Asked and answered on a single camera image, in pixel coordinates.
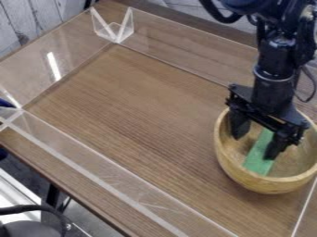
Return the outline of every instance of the green object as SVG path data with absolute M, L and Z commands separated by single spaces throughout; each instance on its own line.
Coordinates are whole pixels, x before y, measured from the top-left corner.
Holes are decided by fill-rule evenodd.
M 274 160 L 264 159 L 264 150 L 272 140 L 274 133 L 266 129 L 262 130 L 258 140 L 246 156 L 243 167 L 259 175 L 267 175 L 274 164 Z

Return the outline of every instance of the wooden tabletop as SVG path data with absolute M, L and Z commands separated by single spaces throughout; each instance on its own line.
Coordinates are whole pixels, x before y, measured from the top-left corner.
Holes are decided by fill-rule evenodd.
M 102 7 L 124 12 L 117 3 L 98 5 L 100 13 Z M 224 54 L 232 57 L 223 48 L 219 55 Z M 228 61 L 221 63 L 232 68 Z M 25 110 L 239 236 L 290 236 L 308 185 L 267 196 L 246 191 L 224 175 L 212 149 L 212 127 L 226 97 L 224 86 L 112 44 Z M 13 130 L 0 133 L 0 142 L 124 234 L 172 236 Z M 223 235 L 215 231 L 209 236 Z

